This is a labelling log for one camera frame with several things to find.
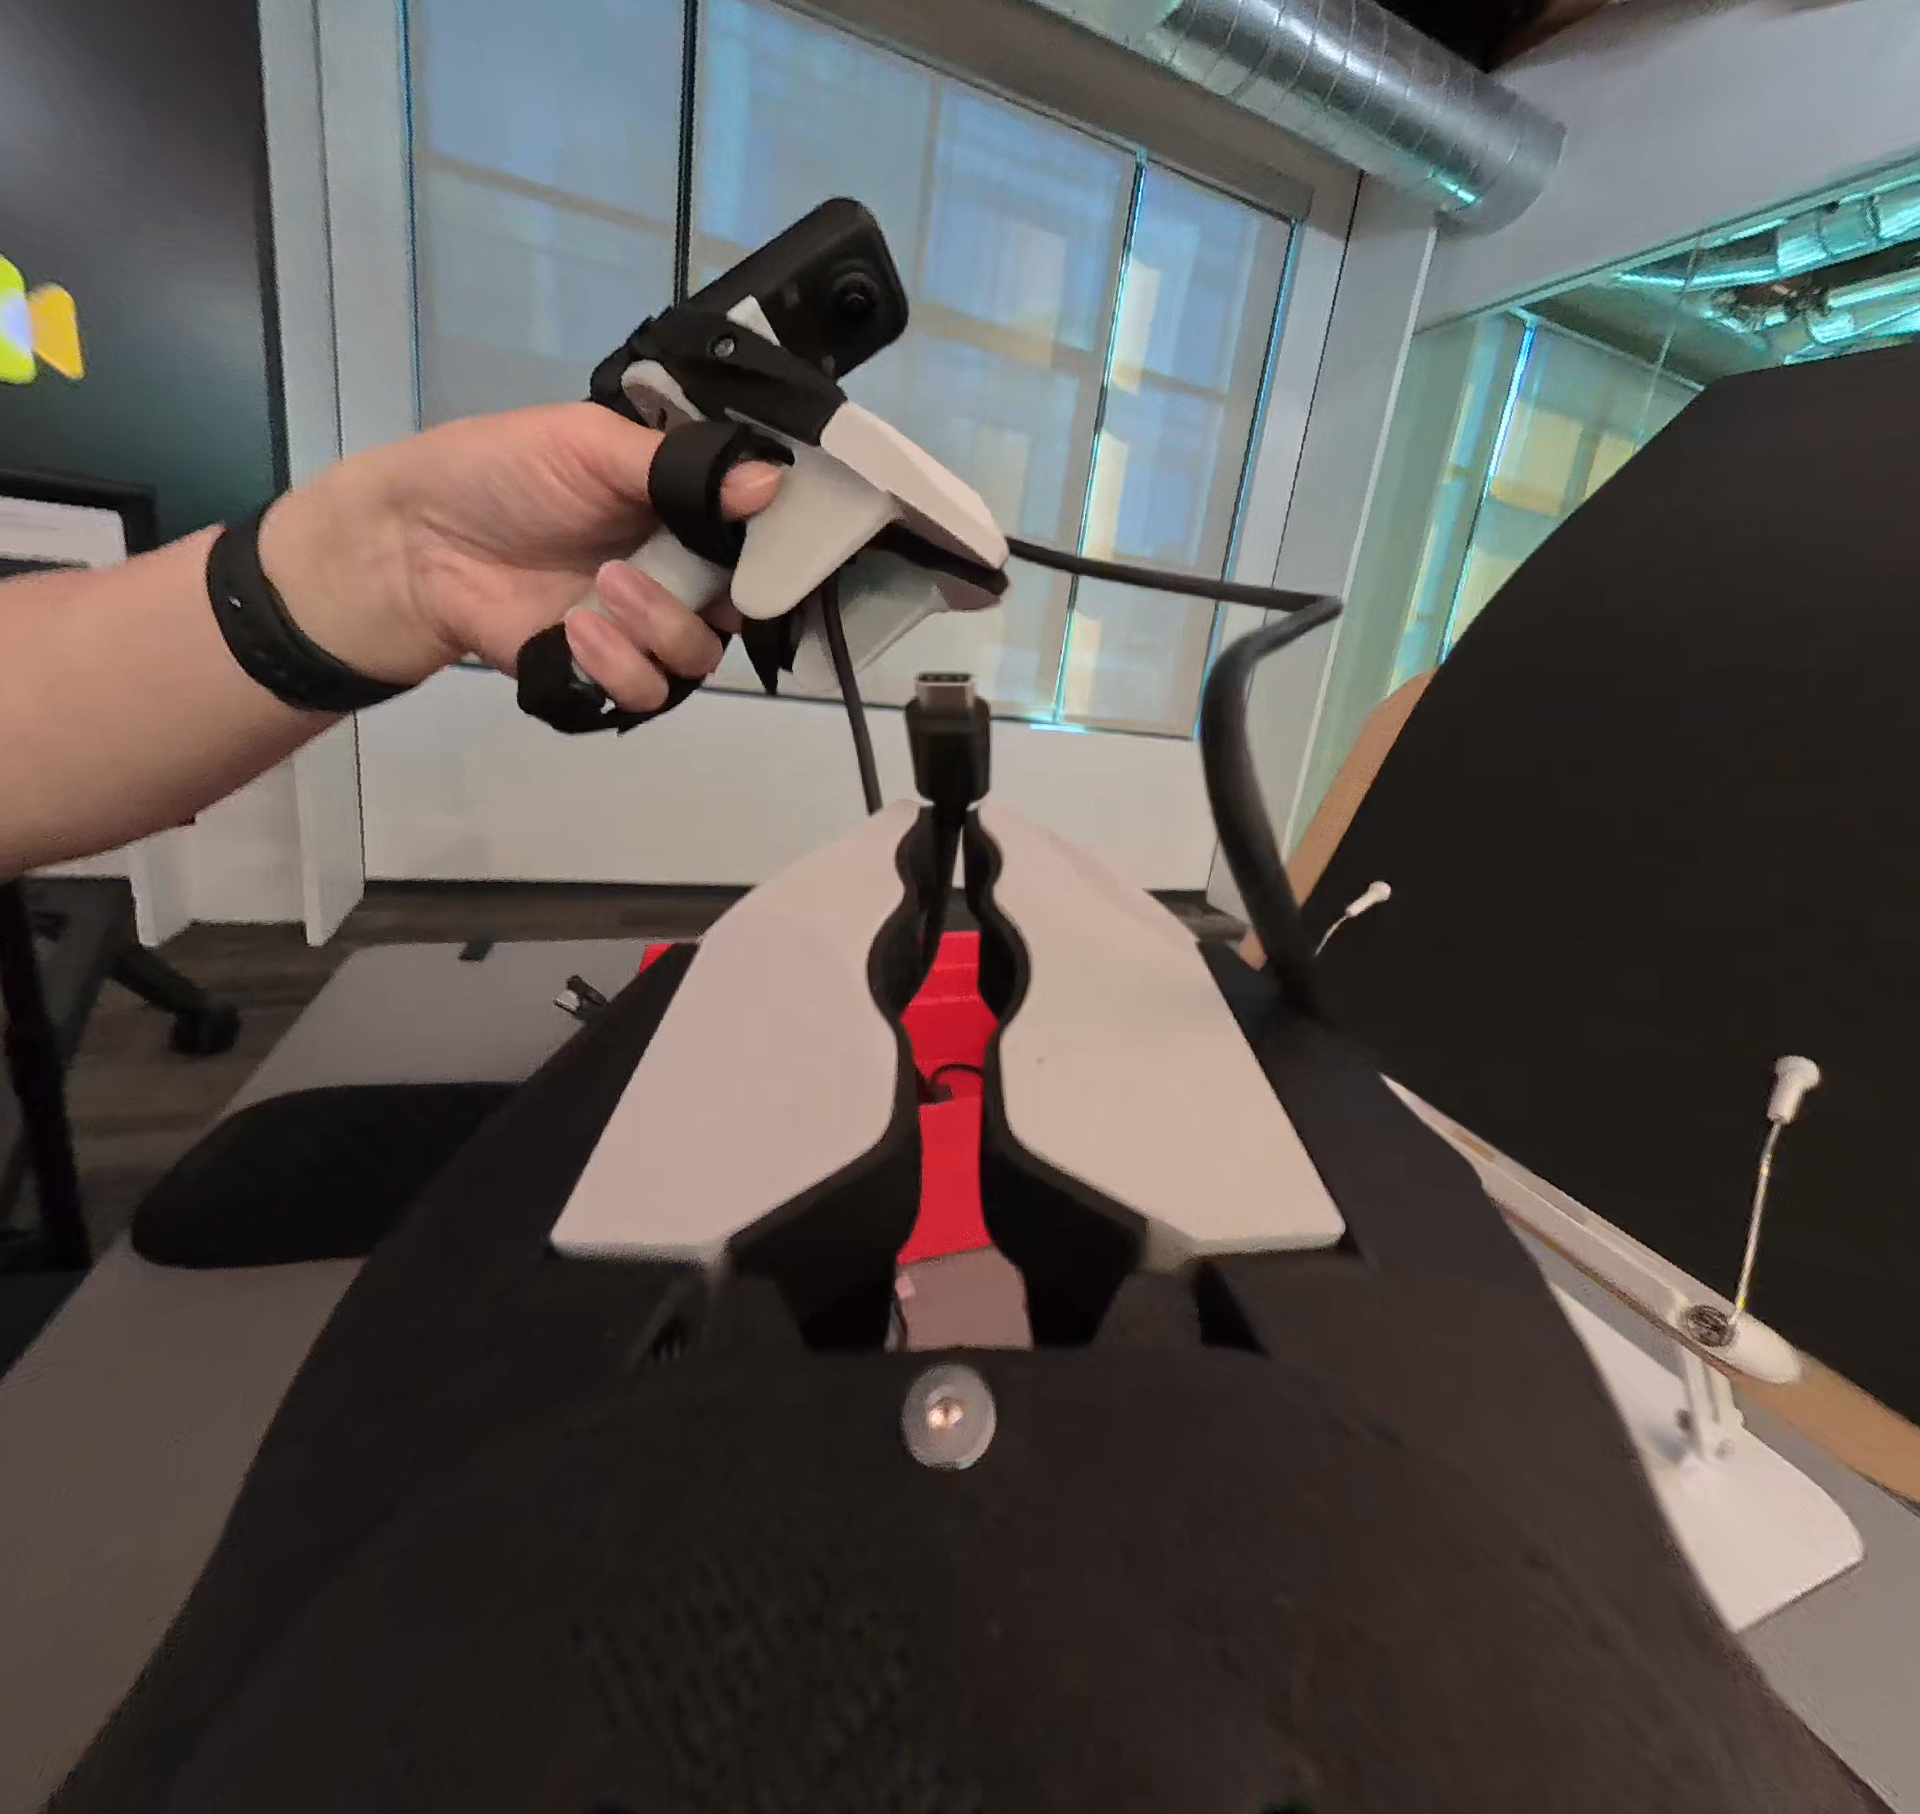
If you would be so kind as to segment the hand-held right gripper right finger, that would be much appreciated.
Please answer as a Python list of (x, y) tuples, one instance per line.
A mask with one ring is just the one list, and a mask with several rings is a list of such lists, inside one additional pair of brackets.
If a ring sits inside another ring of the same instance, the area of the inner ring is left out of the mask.
[(1092, 1343), (1134, 1272), (1343, 1241), (1297, 1122), (1162, 899), (980, 803), (969, 907), (999, 1014), (980, 1206), (1033, 1343)]

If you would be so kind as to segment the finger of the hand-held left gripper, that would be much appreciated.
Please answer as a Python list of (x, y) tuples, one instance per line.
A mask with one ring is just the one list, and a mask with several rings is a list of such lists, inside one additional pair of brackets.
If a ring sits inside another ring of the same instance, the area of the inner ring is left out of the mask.
[[(929, 616), (980, 616), (1004, 602), (1004, 571), (932, 571), (917, 561), (845, 561), (836, 571), (845, 666), (864, 674)], [(836, 650), (820, 595), (808, 595), (776, 646), (776, 682), (803, 698), (836, 698)]]
[(845, 609), (999, 609), (1007, 540), (982, 493), (875, 406), (843, 400), (816, 441), (758, 427), (790, 470), (740, 534), (733, 609), (771, 624), (820, 583)]

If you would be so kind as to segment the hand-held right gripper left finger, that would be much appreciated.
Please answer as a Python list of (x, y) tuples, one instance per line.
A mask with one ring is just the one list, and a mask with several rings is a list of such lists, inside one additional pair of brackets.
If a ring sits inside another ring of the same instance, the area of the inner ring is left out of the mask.
[(766, 1282), (816, 1347), (887, 1347), (922, 1209), (917, 1063), (875, 963), (917, 907), (887, 803), (744, 891), (681, 963), (561, 1226), (566, 1264)]

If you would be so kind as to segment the red plastic bin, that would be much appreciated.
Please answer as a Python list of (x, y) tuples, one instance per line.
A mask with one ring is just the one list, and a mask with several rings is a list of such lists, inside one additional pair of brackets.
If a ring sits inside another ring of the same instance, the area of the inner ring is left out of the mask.
[(988, 1008), (980, 935), (895, 935), (879, 971), (758, 1007), (744, 935), (666, 969), (671, 1007), (618, 1095), (553, 1248), (610, 1264), (730, 1264), (733, 1231), (820, 1198), (827, 1172), (917, 1150), (895, 1264), (982, 1248), (980, 1119)]

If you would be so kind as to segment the person's left forearm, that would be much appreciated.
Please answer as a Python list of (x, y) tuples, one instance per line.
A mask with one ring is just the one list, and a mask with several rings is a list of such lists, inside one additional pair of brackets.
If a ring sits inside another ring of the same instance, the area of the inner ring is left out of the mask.
[(231, 662), (213, 540), (0, 583), (0, 876), (191, 827), (336, 720)]

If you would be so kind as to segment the person's left hand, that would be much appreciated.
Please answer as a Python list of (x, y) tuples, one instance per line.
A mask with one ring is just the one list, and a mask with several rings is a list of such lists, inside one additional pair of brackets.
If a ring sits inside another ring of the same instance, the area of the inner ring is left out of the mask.
[(596, 400), (453, 418), (290, 490), (259, 561), (290, 624), (378, 682), (457, 662), (517, 674), (541, 627), (654, 717), (671, 676), (708, 676), (733, 602), (681, 609), (636, 550), (654, 515), (658, 431)]

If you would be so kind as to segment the large window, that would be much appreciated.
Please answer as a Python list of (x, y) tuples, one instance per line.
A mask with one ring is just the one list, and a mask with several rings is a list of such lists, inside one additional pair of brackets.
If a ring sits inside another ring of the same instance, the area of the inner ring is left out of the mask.
[(419, 418), (579, 400), (827, 195), (911, 330), (845, 375), (1033, 547), (1222, 580), (1292, 224), (776, 0), (410, 0)]

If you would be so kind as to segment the black mesh cushion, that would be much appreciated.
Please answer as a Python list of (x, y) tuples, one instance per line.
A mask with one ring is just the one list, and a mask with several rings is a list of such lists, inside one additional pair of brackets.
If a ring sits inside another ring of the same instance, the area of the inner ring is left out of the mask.
[(364, 1264), (517, 1077), (304, 1088), (222, 1119), (132, 1209), (157, 1271)]

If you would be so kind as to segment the black wristband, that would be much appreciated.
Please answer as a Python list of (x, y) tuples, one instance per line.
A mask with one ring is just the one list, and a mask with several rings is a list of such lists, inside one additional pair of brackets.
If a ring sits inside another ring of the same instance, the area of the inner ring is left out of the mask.
[(367, 676), (292, 627), (259, 550), (272, 511), (275, 501), (259, 501), (209, 547), (209, 609), (231, 666), (304, 717), (364, 717), (378, 705), (410, 698), (412, 682)]

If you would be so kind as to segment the black board wooden rim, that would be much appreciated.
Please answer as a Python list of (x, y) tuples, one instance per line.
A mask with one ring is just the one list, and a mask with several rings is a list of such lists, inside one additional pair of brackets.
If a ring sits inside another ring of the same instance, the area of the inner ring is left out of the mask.
[(1914, 1501), (1920, 350), (1747, 372), (1591, 490), (1413, 698), (1305, 882), (1404, 1095), (1735, 1294), (1768, 1408)]

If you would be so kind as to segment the black office chair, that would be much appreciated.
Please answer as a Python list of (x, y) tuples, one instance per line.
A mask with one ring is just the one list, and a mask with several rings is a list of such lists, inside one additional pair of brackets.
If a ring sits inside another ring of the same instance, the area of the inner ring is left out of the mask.
[(137, 939), (124, 876), (25, 876), (25, 912), (62, 1063), (77, 1063), (107, 987), (124, 987), (137, 1007), (163, 1008), (178, 1055), (209, 1063), (240, 1045), (240, 1007), (198, 990), (191, 971), (178, 971), (157, 949)]

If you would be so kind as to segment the glass partition window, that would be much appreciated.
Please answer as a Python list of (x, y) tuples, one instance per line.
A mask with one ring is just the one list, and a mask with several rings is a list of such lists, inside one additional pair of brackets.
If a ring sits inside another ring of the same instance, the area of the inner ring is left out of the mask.
[(1429, 674), (1498, 583), (1700, 390), (1905, 348), (1920, 165), (1419, 324), (1382, 444), (1317, 759)]

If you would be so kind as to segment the white tablet stand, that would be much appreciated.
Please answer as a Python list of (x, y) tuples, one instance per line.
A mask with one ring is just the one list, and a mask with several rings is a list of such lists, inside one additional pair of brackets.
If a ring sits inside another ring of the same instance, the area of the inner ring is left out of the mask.
[(1817, 1063), (1805, 1055), (1782, 1055), (1768, 1076), (1764, 1158), (1729, 1302), (1721, 1302), (1656, 1248), (1631, 1241), (1616, 1226), (1573, 1206), (1551, 1183), (1524, 1172), (1465, 1122), (1392, 1088), (1438, 1137), (1447, 1137), (1476, 1162), (1485, 1198), (1517, 1239), (1556, 1248), (1573, 1272), (1608, 1288), (1669, 1343), (1669, 1363), (1641, 1357), (1631, 1337), (1608, 1328), (1569, 1288), (1551, 1282), (1556, 1304), (1569, 1312), (1590, 1363), (1598, 1371), (1616, 1408), (1616, 1425), (1641, 1461), (1669, 1535), (1679, 1542), (1710, 1612), (1729, 1632), (1773, 1620), (1782, 1605), (1866, 1562), (1866, 1535), (1844, 1504), (1817, 1494), (1785, 1455), (1773, 1455), (1735, 1411), (1735, 1384), (1797, 1387), (1805, 1377), (1805, 1357), (1751, 1312), (1751, 1272), (1773, 1141), (1798, 1119), (1814, 1088)]

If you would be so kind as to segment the silver air duct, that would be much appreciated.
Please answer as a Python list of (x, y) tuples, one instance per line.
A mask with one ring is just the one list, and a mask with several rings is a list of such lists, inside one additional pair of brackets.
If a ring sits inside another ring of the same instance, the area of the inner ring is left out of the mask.
[(1458, 232), (1509, 224), (1569, 134), (1382, 0), (1176, 0), (1148, 49), (1191, 91), (1402, 186)]

